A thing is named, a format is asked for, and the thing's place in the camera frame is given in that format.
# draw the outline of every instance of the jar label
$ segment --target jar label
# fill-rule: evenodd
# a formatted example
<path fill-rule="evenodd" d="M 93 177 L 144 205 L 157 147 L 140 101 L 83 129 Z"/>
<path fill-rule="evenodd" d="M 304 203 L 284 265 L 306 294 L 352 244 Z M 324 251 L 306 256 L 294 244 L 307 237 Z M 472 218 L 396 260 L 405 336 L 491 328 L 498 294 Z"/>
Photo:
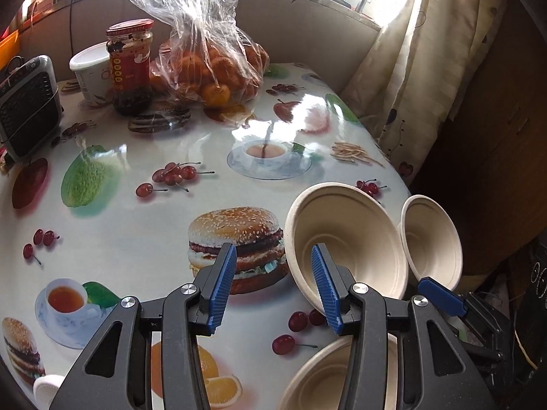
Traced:
<path fill-rule="evenodd" d="M 110 57 L 110 71 L 116 91 L 132 91 L 150 83 L 150 54 Z"/>

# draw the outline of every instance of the beige bowl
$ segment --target beige bowl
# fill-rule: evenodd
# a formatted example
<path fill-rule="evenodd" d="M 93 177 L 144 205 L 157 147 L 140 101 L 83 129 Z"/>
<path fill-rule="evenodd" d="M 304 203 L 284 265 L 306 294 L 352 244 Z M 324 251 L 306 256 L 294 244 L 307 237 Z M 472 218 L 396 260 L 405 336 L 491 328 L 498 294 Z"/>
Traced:
<path fill-rule="evenodd" d="M 345 336 L 312 357 L 285 389 L 277 410 L 336 410 L 347 374 L 351 336 Z M 397 339 L 388 334 L 385 410 L 397 403 Z"/>
<path fill-rule="evenodd" d="M 377 201 L 342 183 L 314 185 L 294 201 L 285 222 L 285 252 L 303 295 L 323 312 L 311 270 L 311 249 L 326 244 L 335 263 L 349 268 L 383 296 L 401 299 L 408 264 L 397 229 Z"/>
<path fill-rule="evenodd" d="M 455 290 L 462 276 L 462 246 L 445 210 L 425 195 L 413 195 L 403 205 L 399 230 L 412 271 L 410 282 L 430 276 Z"/>

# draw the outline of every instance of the silver bolt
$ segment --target silver bolt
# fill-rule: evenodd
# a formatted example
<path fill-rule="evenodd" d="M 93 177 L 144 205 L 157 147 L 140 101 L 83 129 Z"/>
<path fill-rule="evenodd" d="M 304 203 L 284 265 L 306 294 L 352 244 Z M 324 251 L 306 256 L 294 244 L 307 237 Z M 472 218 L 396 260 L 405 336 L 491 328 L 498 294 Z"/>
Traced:
<path fill-rule="evenodd" d="M 414 298 L 412 299 L 412 301 L 413 301 L 414 304 L 417 305 L 417 306 L 426 306 L 426 305 L 429 303 L 429 301 L 428 301 L 425 297 L 423 297 L 423 296 L 421 296 L 421 295 L 414 296 Z"/>
<path fill-rule="evenodd" d="M 184 284 L 181 286 L 181 292 L 184 295 L 193 295 L 198 290 L 194 284 Z"/>
<path fill-rule="evenodd" d="M 136 303 L 137 300 L 133 296 L 127 296 L 121 300 L 121 306 L 123 306 L 124 308 L 131 308 Z"/>
<path fill-rule="evenodd" d="M 359 294 L 365 294 L 369 290 L 369 286 L 367 284 L 363 284 L 362 282 L 357 282 L 356 284 L 353 284 L 352 286 L 354 292 Z"/>

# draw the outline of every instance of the gray electronic device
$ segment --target gray electronic device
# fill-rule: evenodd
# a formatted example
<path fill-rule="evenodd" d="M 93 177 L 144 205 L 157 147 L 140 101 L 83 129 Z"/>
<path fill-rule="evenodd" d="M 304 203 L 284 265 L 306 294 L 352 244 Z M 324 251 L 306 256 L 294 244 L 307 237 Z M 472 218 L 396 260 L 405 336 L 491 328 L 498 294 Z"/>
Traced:
<path fill-rule="evenodd" d="M 31 156 L 57 130 L 61 113 L 48 56 L 34 57 L 0 83 L 0 142 L 15 161 Z"/>

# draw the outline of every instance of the transparent plastic bag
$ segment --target transparent plastic bag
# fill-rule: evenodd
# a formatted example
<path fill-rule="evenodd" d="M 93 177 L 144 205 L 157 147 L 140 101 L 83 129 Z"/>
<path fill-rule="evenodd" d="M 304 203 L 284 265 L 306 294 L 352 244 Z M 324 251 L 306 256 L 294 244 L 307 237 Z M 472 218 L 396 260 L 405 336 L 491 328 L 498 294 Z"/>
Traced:
<path fill-rule="evenodd" d="M 269 57 L 236 27 L 237 0 L 130 0 L 172 27 L 150 64 L 152 87 L 221 108 L 256 97 Z"/>

